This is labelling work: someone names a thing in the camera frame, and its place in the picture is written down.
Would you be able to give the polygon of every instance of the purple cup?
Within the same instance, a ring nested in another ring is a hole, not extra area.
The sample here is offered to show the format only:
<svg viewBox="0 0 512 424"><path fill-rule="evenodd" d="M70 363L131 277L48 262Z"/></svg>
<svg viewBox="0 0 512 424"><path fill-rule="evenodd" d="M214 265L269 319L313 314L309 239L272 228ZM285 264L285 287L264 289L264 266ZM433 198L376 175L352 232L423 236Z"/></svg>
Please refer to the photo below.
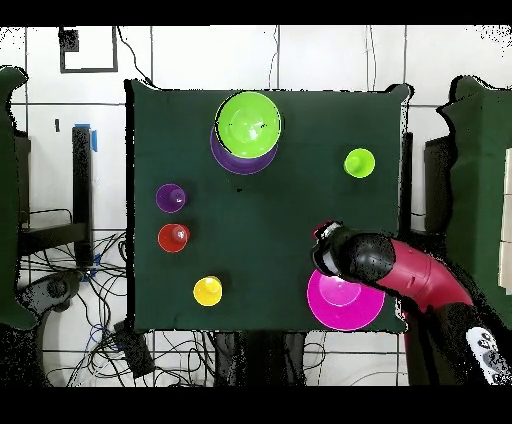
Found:
<svg viewBox="0 0 512 424"><path fill-rule="evenodd" d="M186 202L187 194L177 184L164 184L156 192L156 204L164 212L178 212Z"/></svg>

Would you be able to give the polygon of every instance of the yellow cup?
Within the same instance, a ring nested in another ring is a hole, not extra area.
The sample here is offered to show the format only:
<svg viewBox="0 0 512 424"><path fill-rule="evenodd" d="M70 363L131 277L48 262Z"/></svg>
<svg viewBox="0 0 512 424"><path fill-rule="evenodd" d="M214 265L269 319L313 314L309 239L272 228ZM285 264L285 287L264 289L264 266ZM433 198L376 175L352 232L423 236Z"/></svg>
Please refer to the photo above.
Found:
<svg viewBox="0 0 512 424"><path fill-rule="evenodd" d="M202 306L213 306L222 298L222 284L217 277L201 278L194 286L194 299Z"/></svg>

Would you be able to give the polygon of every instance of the lime green cup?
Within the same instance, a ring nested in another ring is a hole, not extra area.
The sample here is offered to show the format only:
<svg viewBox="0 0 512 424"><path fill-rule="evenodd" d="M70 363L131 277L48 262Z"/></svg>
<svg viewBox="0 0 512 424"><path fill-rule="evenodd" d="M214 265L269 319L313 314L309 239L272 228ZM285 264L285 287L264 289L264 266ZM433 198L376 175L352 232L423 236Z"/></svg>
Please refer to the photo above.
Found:
<svg viewBox="0 0 512 424"><path fill-rule="evenodd" d="M343 164L345 172L355 178L365 178L375 168L375 158L372 152L366 149L352 150Z"/></svg>

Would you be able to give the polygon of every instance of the red cup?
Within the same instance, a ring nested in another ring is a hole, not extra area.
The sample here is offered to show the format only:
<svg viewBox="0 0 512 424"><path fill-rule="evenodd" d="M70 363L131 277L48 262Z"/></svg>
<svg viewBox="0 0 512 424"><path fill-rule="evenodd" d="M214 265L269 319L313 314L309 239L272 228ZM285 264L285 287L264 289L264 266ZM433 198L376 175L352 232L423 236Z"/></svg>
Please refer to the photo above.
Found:
<svg viewBox="0 0 512 424"><path fill-rule="evenodd" d="M186 246L190 230L182 224L167 224L158 233L158 244L168 253L177 253Z"/></svg>

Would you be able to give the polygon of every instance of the cup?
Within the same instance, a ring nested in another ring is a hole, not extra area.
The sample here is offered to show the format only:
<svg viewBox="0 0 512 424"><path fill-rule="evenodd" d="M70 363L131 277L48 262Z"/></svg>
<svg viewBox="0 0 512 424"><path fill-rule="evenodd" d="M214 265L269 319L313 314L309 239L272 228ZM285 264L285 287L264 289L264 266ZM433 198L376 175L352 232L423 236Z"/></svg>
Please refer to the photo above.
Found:
<svg viewBox="0 0 512 424"><path fill-rule="evenodd" d="M168 253L183 250L190 238L190 230L182 224L167 224L158 233L158 244Z"/></svg>
<svg viewBox="0 0 512 424"><path fill-rule="evenodd" d="M345 172L355 178L365 178L375 168L375 158L366 149L354 149L346 157L343 164Z"/></svg>
<svg viewBox="0 0 512 424"><path fill-rule="evenodd" d="M222 284L217 277L204 277L195 284L193 293L201 306L214 306L222 298Z"/></svg>
<svg viewBox="0 0 512 424"><path fill-rule="evenodd" d="M156 204L167 213L178 212L186 201L185 190L177 184L164 184L156 192Z"/></svg>

